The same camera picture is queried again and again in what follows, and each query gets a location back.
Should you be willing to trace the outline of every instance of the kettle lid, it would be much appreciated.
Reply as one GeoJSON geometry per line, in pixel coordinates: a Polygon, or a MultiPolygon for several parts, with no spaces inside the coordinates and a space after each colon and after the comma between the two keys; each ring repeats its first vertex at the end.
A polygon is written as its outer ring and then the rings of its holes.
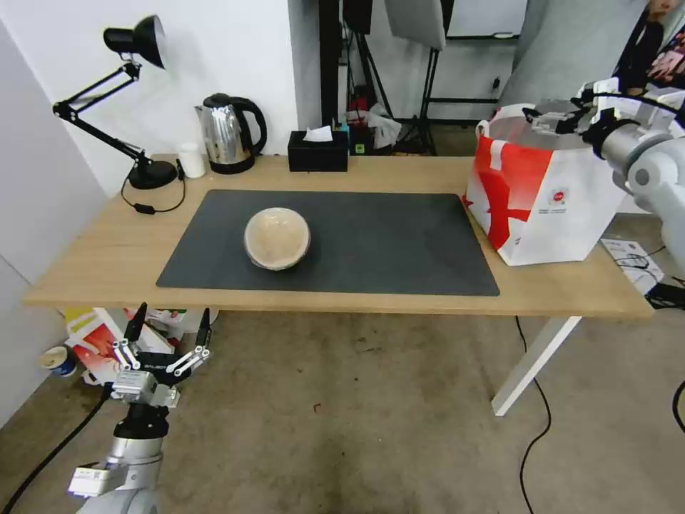
{"type": "Polygon", "coordinates": [[[212,96],[205,98],[202,104],[210,109],[226,107],[230,105],[230,96],[225,93],[214,93],[212,96]]]}

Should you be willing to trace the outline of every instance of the lamp base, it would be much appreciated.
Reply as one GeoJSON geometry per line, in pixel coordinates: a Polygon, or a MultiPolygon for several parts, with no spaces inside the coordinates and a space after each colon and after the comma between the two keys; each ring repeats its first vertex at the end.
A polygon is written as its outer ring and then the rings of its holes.
{"type": "Polygon", "coordinates": [[[178,172],[172,163],[166,161],[142,161],[134,164],[128,174],[128,182],[135,189],[157,189],[172,183],[178,172]]]}

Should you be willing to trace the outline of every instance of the desk lamp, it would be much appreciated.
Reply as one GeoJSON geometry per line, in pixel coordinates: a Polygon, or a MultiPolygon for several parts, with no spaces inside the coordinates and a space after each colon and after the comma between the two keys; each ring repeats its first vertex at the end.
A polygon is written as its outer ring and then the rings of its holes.
{"type": "Polygon", "coordinates": [[[124,64],[112,74],[76,93],[71,98],[57,102],[52,110],[63,120],[76,125],[100,141],[131,157],[135,162],[133,163],[133,168],[128,173],[127,179],[132,187],[136,189],[155,189],[165,186],[177,176],[176,167],[173,164],[164,161],[153,161],[145,155],[145,150],[142,148],[125,143],[102,132],[102,130],[86,123],[79,116],[86,109],[91,108],[98,102],[103,101],[138,80],[141,65],[133,59],[135,54],[139,54],[147,62],[154,64],[158,68],[164,69],[160,55],[160,49],[163,49],[164,45],[162,23],[157,16],[148,16],[141,20],[133,29],[105,29],[103,38],[107,48],[119,54],[124,64]],[[90,91],[121,74],[128,76],[126,82],[114,86],[106,93],[85,96],[90,91]]]}

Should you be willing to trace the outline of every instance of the electric kettle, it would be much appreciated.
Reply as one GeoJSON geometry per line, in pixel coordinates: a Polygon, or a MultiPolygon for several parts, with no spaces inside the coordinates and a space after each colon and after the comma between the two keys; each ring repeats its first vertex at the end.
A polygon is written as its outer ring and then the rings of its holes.
{"type": "Polygon", "coordinates": [[[202,137],[207,147],[209,167],[216,173],[241,173],[254,166],[255,155],[266,143],[266,122],[262,111],[251,100],[215,93],[195,107],[202,137]],[[252,142],[245,112],[255,115],[259,141],[252,142]]]}

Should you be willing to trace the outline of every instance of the wooden table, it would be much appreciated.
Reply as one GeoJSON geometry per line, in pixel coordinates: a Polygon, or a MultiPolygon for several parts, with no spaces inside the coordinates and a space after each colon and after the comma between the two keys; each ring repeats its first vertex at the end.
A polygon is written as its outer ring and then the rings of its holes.
{"type": "MultiPolygon", "coordinates": [[[[117,197],[74,241],[25,295],[33,306],[215,307],[233,311],[472,314],[550,316],[535,342],[492,400],[504,415],[549,360],[582,316],[648,318],[652,309],[611,257],[595,248],[582,263],[509,267],[475,224],[497,297],[424,296],[289,291],[226,291],[158,288],[157,278],[193,214],[211,189],[280,191],[373,191],[462,195],[471,158],[350,158],[347,173],[290,173],[285,157],[261,156],[248,172],[208,173],[187,180],[185,202],[177,210],[146,216],[117,197]]],[[[174,205],[176,182],[156,191],[127,188],[133,202],[156,208],[174,205]]]]}

